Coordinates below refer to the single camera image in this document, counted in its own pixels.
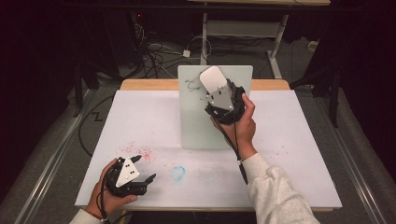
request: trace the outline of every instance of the dark background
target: dark background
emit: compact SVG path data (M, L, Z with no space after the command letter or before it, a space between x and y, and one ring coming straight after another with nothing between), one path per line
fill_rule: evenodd
M363 3L332 1L333 6L339 7ZM390 0L367 1L367 4L362 13L290 15L284 38L286 41L302 36L310 40L320 38L305 75L311 76L329 61L340 65L341 87L351 109L379 158L395 178L392 150L396 146L396 90L393 88L396 84L396 32L392 29L396 22L396 6ZM200 25L196 26L201 17L195 14L178 14L174 18L166 13L159 17L152 13L146 15L146 22L153 30L166 33L174 29L178 32L165 35L174 34L180 41L188 41L191 34L201 29ZM73 86L76 63L88 60L96 65L84 68L84 76L100 70L117 74L117 52L109 44L111 36L103 35L105 21L111 23L117 20L115 17L114 14L97 13L82 20L76 14L60 11L50 0L1 3L0 146L3 172L0 200L11 188L40 137L68 106L66 94ZM160 26L160 18L166 18L167 24L173 26ZM92 36L96 37L95 42L92 42ZM327 79L319 77L312 82L323 80Z

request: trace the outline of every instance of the white table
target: white table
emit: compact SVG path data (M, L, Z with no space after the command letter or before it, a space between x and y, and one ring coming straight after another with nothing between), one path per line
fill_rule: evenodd
M161 86L161 81L153 81ZM165 83L168 89L170 83L177 84L177 81ZM125 205L124 209L252 211L231 149L181 148L178 91L121 89L93 153L77 206L88 203L97 177L109 161L140 154L143 158L136 167L141 179L153 173L157 177L148 186L146 195L136 203ZM305 195L314 210L341 207L294 91L254 91L252 88L250 98L256 104L254 119L258 130L254 144L260 153L270 163L285 168L294 187Z

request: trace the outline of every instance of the power cord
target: power cord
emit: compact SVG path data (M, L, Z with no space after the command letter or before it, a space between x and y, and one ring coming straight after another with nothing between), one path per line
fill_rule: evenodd
M115 95L111 95L108 96L107 98L103 99L98 105L96 105L93 109L90 110L90 112L87 113L87 115L84 117L84 119L82 120L82 122L79 124L78 127L78 141L82 146L82 149L84 149L84 151L90 156L92 157L91 152L85 147L84 143L82 142L82 137L81 137L81 127L84 124L85 120L87 119L87 117L93 112L93 110L95 110L99 105L101 105L102 103L104 103L105 101L107 101L108 99L112 99L114 98Z

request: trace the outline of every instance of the wrist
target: wrist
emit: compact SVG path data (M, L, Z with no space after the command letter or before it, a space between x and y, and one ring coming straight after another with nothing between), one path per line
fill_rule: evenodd
M102 215L99 209L92 209L91 207L87 206L85 207L84 211L90 214L91 216L96 217L97 219L102 219Z
M242 161L248 159L256 153L256 148L254 148L251 143L239 146L239 156L241 157Z

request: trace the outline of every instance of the blue spot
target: blue spot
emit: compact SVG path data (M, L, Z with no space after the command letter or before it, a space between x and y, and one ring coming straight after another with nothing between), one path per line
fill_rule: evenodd
M186 174L186 169L182 166L178 166L172 170L171 177L176 181L180 181L183 179L184 174Z

